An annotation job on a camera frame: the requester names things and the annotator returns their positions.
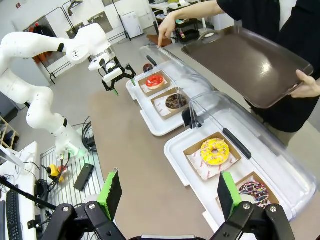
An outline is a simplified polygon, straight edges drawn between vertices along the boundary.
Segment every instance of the brown table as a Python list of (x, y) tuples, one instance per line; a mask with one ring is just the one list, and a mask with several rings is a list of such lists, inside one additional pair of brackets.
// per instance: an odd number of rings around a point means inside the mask
[[(195, 235), (210, 239), (213, 231), (205, 211), (190, 187), (184, 187), (164, 155), (166, 142), (185, 130), (153, 136), (133, 102), (125, 82), (119, 97), (101, 90), (90, 97), (89, 108), (104, 178), (119, 168), (123, 195), (117, 224), (129, 239), (141, 234)], [(320, 234), (320, 193), (291, 225), (297, 240), (315, 240)]]

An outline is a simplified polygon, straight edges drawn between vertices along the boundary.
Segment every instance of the refrigerator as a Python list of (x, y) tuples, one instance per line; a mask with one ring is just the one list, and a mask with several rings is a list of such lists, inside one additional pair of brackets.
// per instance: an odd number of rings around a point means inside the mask
[(123, 25), (131, 39), (144, 34), (137, 14), (132, 11), (121, 17)]

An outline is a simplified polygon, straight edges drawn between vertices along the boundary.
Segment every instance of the person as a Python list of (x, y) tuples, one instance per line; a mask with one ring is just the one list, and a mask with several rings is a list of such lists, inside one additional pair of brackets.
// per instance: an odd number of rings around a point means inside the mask
[(311, 76), (297, 70), (303, 84), (268, 109), (252, 106), (251, 113), (285, 146), (315, 109), (320, 96), (319, 0), (213, 0), (173, 11), (159, 26), (159, 46), (175, 30), (177, 19), (228, 14), (242, 27), (259, 34), (308, 61)]

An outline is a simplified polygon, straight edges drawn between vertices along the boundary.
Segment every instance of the brown tray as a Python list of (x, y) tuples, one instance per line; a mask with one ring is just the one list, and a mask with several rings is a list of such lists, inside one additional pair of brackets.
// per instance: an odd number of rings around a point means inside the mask
[(203, 41), (207, 32), (182, 51), (257, 108), (270, 108), (298, 88), (302, 82), (296, 70), (306, 75), (314, 71), (301, 57), (245, 28), (231, 26), (215, 33), (213, 41)]

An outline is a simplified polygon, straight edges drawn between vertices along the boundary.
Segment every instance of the yellow donut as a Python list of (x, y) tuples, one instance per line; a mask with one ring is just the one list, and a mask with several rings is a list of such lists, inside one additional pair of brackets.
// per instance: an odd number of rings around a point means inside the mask
[(217, 166), (228, 160), (230, 149), (223, 139), (213, 138), (202, 144), (200, 154), (206, 164)]

